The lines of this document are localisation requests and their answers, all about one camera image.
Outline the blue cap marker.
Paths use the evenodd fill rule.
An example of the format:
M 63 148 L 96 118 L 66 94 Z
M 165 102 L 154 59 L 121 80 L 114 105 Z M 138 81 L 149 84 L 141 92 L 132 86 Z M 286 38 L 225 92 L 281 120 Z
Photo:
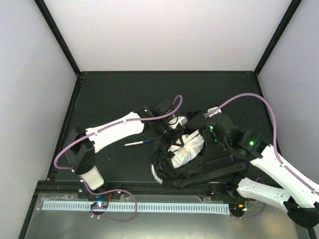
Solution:
M 151 142 L 150 139 L 137 141 L 137 142 L 126 143 L 126 144 L 124 144 L 124 147 L 133 146 L 133 145 L 139 145 L 139 144 L 144 144 L 144 143 L 149 143 L 149 142 Z

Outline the left black frame post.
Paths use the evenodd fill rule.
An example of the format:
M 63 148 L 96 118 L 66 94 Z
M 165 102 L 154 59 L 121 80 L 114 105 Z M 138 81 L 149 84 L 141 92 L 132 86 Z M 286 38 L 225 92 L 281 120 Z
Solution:
M 71 66 L 73 72 L 76 76 L 81 74 L 81 70 L 79 69 L 69 47 L 67 46 L 66 41 L 64 40 L 49 8 L 47 7 L 44 0 L 34 0 L 37 8 L 42 14 L 46 24 L 48 25 L 50 31 L 52 32 L 56 42 L 58 43 L 60 49 L 62 50 L 65 58 L 67 59 L 69 65 Z

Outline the black frame post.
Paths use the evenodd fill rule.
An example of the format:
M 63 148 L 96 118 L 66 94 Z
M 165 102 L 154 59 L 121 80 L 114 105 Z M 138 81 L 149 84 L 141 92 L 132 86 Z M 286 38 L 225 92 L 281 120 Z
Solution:
M 292 20 L 293 16 L 295 15 L 301 3 L 302 3 L 302 0 L 292 0 L 290 2 L 274 34 L 272 35 L 265 51 L 263 52 L 257 66 L 255 67 L 254 75 L 256 77 L 260 75 L 261 71 L 266 65 L 268 59 L 270 58 L 272 52 L 274 51 L 276 45 L 281 39 L 283 33 L 285 32 L 286 28 L 288 27 L 290 21 Z
M 71 66 L 73 72 L 76 76 L 81 74 L 81 70 L 79 69 L 69 47 L 67 46 L 66 41 L 64 40 L 49 8 L 47 7 L 44 0 L 34 0 L 37 8 L 42 14 L 46 24 L 48 25 L 50 31 L 52 32 L 56 42 L 58 43 L 60 49 L 62 50 L 65 58 L 67 59 L 69 65 Z

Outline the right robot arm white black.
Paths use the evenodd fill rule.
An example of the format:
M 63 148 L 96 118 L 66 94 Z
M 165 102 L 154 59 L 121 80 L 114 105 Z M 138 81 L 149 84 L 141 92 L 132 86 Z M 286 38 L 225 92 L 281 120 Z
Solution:
M 259 168 L 279 187 L 255 182 L 244 177 L 227 187 L 227 196 L 233 201 L 255 199 L 287 213 L 301 227 L 312 228 L 319 223 L 319 186 L 285 160 L 275 146 L 251 130 L 240 131 L 229 116 L 221 112 L 205 113 L 205 122 L 215 142 L 238 159 Z

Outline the right black frame post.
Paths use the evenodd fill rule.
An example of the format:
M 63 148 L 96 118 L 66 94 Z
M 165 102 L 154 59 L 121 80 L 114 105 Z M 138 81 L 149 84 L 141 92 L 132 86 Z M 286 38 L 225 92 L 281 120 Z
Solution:
M 255 67 L 254 75 L 256 77 L 260 75 L 261 71 L 266 65 L 268 59 L 270 58 L 272 52 L 274 51 L 276 45 L 281 39 L 283 33 L 285 32 L 286 28 L 288 27 L 290 21 L 292 20 L 293 16 L 295 15 L 301 3 L 302 3 L 302 0 L 292 0 L 290 2 L 274 34 L 272 35 L 265 51 L 263 52 L 257 66 Z

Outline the black front rail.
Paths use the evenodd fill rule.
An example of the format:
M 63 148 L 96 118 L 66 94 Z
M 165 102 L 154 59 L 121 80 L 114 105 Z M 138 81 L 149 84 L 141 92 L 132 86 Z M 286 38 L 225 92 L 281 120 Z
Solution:
M 80 199 L 94 200 L 100 197 L 100 193 L 108 190 L 112 192 L 112 199 L 120 198 L 126 190 L 135 195 L 155 195 L 155 196 L 200 196 L 211 197 L 216 201 L 233 201 L 238 198 L 235 191 L 225 183 L 205 183 L 195 186 L 176 189 L 173 186 L 163 186 L 158 183 L 146 182 L 107 182 L 102 187 L 89 193 L 88 189 L 80 181 L 38 181 L 34 196 L 40 193 L 56 194 L 76 194 Z

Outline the black student bag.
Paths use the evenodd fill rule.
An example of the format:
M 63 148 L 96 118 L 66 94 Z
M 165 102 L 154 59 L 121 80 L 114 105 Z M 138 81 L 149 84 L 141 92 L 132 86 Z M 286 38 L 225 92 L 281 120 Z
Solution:
M 204 138 L 204 130 L 207 128 L 204 112 L 194 112 L 189 114 L 184 126 L 175 129 L 179 131 L 175 144 L 166 144 L 159 139 L 151 164 L 151 173 L 159 184 L 182 189 L 247 170 L 247 161 L 236 158 L 219 145 L 207 146 L 205 141 L 203 149 L 193 160 L 180 168 L 173 168 L 170 160 L 173 154 L 168 151 L 169 148 L 172 145 L 184 146 L 182 135 L 196 130 L 199 130 Z

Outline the white tissue packet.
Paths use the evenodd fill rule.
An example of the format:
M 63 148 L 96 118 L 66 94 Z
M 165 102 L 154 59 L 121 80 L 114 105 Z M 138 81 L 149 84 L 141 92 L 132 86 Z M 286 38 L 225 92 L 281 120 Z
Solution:
M 182 135 L 182 140 L 184 146 L 172 145 L 168 150 L 173 154 L 173 157 L 170 160 L 174 169 L 189 163 L 204 147 L 204 138 L 199 130 L 196 130 L 191 134 Z

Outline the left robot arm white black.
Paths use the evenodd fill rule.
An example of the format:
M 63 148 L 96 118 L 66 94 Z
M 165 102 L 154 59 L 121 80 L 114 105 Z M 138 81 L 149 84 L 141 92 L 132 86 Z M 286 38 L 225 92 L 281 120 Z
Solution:
M 75 128 L 69 135 L 67 146 L 60 152 L 69 161 L 68 167 L 80 177 L 96 199 L 103 198 L 107 186 L 96 165 L 95 154 L 103 148 L 126 137 L 154 132 L 160 139 L 172 142 L 177 131 L 169 119 L 179 110 L 182 96 L 177 106 L 163 101 L 157 106 L 141 106 L 110 123 L 87 129 Z

